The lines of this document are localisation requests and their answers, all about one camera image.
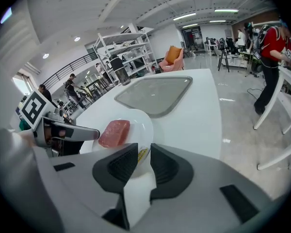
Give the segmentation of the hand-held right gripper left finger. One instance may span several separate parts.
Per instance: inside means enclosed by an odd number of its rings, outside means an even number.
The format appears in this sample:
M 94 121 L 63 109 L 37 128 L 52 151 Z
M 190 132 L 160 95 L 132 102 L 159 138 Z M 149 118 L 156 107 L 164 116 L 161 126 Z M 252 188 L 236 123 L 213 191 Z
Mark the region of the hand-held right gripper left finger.
M 124 186 L 137 165 L 137 144 L 49 158 L 33 149 L 44 233 L 127 233 Z

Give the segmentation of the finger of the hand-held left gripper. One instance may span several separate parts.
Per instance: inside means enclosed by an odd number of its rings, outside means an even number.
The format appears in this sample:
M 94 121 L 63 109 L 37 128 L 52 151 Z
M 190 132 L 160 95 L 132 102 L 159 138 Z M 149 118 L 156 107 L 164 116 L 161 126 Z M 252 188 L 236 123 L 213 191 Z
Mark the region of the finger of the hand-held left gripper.
M 100 138 L 100 131 L 86 127 L 75 127 L 72 140 L 97 140 Z

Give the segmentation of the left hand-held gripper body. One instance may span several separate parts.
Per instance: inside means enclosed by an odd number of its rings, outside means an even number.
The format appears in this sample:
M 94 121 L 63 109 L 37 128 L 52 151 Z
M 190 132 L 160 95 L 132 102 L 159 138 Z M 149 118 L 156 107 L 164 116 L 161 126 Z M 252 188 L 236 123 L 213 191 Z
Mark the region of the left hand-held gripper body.
M 21 118 L 29 126 L 21 131 L 21 136 L 32 145 L 45 148 L 50 157 L 80 153 L 82 142 L 65 140 L 65 126 L 74 124 L 62 109 L 54 106 L 38 90 L 23 100 Z

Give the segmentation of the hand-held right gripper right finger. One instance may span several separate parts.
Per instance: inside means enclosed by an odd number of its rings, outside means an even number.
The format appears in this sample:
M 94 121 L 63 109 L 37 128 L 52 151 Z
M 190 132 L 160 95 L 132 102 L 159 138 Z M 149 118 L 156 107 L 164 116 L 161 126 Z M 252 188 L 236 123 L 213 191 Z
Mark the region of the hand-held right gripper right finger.
M 157 187 L 138 233 L 227 233 L 271 204 L 256 184 L 220 160 L 152 144 Z

